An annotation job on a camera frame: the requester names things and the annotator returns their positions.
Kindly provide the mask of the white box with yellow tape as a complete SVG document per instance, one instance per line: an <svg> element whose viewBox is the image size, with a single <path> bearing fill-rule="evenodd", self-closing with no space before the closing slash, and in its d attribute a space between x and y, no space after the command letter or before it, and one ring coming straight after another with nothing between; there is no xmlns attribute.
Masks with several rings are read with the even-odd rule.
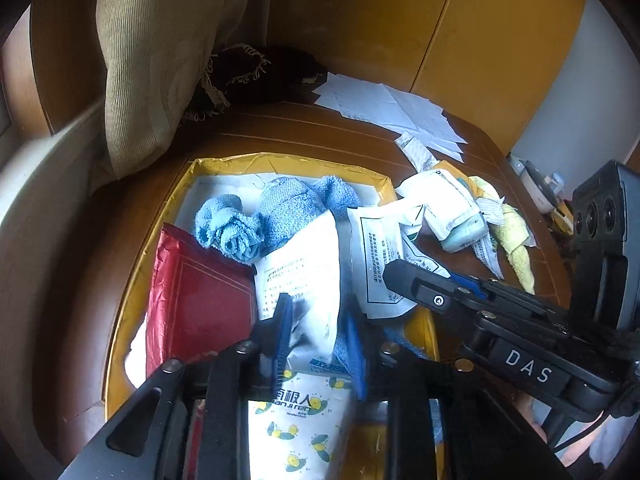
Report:
<svg viewBox="0 0 640 480"><path fill-rule="evenodd" d="M362 366L361 321L419 360L431 315L389 292L405 258L388 178L282 154L194 162L134 270L107 371L106 410L178 426L180 479L215 478L220 451L251 479L381 479L390 412Z"/></svg>

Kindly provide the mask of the white rice cooker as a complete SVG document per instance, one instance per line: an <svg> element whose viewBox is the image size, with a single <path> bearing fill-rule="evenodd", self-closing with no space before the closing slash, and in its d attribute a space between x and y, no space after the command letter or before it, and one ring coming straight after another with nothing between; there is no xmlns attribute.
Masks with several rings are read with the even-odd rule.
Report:
<svg viewBox="0 0 640 480"><path fill-rule="evenodd" d="M508 161L538 211L541 214L550 214L560 203L559 193L555 191L552 179L540 172L529 160L510 154Z"/></svg>

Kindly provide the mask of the tan patterned curtain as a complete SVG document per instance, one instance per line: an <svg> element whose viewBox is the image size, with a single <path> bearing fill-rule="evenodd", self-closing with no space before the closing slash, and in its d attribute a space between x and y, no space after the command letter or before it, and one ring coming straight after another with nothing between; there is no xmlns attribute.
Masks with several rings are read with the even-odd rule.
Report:
<svg viewBox="0 0 640 480"><path fill-rule="evenodd" d="M269 0L96 0L106 67L102 182L151 165L170 147L213 48L263 32Z"/></svg>

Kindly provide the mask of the red foil pouch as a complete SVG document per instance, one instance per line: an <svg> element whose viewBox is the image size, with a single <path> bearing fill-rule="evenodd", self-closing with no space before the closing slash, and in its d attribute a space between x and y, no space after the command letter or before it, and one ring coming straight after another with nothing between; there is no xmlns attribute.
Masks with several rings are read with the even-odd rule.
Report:
<svg viewBox="0 0 640 480"><path fill-rule="evenodd" d="M164 224L145 313L145 373L221 352L250 336L256 318L254 270Z"/></svg>

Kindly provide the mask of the white mask packet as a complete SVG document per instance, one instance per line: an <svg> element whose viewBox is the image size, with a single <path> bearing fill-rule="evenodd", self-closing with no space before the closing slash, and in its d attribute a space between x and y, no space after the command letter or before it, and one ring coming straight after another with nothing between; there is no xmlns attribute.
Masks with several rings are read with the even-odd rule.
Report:
<svg viewBox="0 0 640 480"><path fill-rule="evenodd" d="M399 318L416 305L389 290L383 272L396 259L448 278L450 273L413 243L424 220L424 206L403 198L382 206L347 211L352 239L352 290L370 320Z"/></svg>

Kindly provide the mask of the blue towel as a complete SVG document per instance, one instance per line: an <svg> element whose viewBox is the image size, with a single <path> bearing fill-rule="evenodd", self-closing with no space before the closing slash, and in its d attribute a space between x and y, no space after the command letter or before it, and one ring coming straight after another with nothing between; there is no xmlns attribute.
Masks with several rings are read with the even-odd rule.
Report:
<svg viewBox="0 0 640 480"><path fill-rule="evenodd" d="M337 176L311 184L280 177L267 183L252 214L243 211L235 194L206 200L195 214L193 235L203 248L249 266L322 214L330 212L336 220L345 220L347 211L360 205L355 189Z"/></svg>

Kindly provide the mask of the stack of white papers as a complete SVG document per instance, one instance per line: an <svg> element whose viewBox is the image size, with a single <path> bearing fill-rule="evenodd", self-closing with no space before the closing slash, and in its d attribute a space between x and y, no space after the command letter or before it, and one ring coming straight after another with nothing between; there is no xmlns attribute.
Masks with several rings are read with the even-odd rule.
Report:
<svg viewBox="0 0 640 480"><path fill-rule="evenodd" d="M344 118L410 134L426 148L463 162L460 145L466 141L450 126L444 110L422 96L332 73L314 94L317 105Z"/></svg>

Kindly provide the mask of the yellow foil packet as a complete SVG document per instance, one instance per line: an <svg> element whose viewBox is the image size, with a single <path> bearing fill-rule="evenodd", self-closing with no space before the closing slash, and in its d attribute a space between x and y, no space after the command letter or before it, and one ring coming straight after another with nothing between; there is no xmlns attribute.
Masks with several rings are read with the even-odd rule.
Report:
<svg viewBox="0 0 640 480"><path fill-rule="evenodd" d="M482 195L482 190L464 172L459 170L456 166L451 165L450 162L441 160L435 164L433 168L448 171L455 179L459 180L469 189L469 192L474 198Z"/></svg>

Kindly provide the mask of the teal bear tissue pack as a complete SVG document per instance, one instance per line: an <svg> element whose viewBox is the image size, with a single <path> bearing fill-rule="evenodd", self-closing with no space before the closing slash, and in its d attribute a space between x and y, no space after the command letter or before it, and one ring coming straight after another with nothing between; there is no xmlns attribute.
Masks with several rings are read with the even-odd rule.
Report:
<svg viewBox="0 0 640 480"><path fill-rule="evenodd" d="M484 238L489 233L489 228L483 215L479 212L465 222L455 226L449 235L440 242L445 252L452 254L468 248Z"/></svg>

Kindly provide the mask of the yellow towel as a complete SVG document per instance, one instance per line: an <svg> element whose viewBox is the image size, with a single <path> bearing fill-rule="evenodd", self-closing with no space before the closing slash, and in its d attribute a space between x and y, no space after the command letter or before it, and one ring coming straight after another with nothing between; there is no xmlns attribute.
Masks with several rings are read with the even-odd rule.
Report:
<svg viewBox="0 0 640 480"><path fill-rule="evenodd" d="M469 180L474 184L473 194L488 226L488 233L472 245L476 258L496 278L503 280L498 258L498 248L501 247L522 289L533 294L535 277L528 253L530 233L524 218L504 202L489 182L480 177L469 177Z"/></svg>

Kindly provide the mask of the lemon print tissue pack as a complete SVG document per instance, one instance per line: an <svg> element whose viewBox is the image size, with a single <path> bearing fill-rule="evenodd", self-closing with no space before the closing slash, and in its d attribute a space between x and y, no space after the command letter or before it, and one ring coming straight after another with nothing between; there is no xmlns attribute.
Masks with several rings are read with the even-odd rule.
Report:
<svg viewBox="0 0 640 480"><path fill-rule="evenodd" d="M336 479L354 413L350 380L286 370L273 401L248 404L250 478Z"/></svg>

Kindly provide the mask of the dark fringed cloth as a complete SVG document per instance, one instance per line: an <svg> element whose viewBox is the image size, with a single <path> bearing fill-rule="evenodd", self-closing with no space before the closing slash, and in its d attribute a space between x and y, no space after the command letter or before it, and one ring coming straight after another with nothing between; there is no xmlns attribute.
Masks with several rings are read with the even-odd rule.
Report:
<svg viewBox="0 0 640 480"><path fill-rule="evenodd" d="M283 101L307 103L328 70L292 46L234 44L213 53L181 121L208 122L229 110Z"/></svg>

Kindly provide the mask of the white printed plastic bag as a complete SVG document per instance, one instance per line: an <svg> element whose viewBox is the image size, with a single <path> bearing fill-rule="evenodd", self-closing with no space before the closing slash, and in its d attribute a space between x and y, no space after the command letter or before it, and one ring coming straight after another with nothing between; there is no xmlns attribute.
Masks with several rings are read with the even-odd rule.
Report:
<svg viewBox="0 0 640 480"><path fill-rule="evenodd" d="M341 305L340 242L334 215L320 214L281 248L256 262L258 318L271 318L282 292L293 301L288 368L337 374L332 363Z"/></svg>

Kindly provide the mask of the yellow wooden cabinet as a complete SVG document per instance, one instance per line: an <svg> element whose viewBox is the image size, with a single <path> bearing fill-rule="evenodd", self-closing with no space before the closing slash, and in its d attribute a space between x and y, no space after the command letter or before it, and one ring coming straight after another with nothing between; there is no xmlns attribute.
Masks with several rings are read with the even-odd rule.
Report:
<svg viewBox="0 0 640 480"><path fill-rule="evenodd" d="M333 73L423 96L510 151L546 97L586 0L271 0L268 38Z"/></svg>

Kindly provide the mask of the white torn packet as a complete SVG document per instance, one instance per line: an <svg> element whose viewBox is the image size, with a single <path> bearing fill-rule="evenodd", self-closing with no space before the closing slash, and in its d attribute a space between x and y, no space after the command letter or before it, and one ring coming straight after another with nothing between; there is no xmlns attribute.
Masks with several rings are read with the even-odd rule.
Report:
<svg viewBox="0 0 640 480"><path fill-rule="evenodd" d="M471 192L449 171L432 169L402 181L396 193L421 205L433 234L444 240L451 231L480 213Z"/></svg>

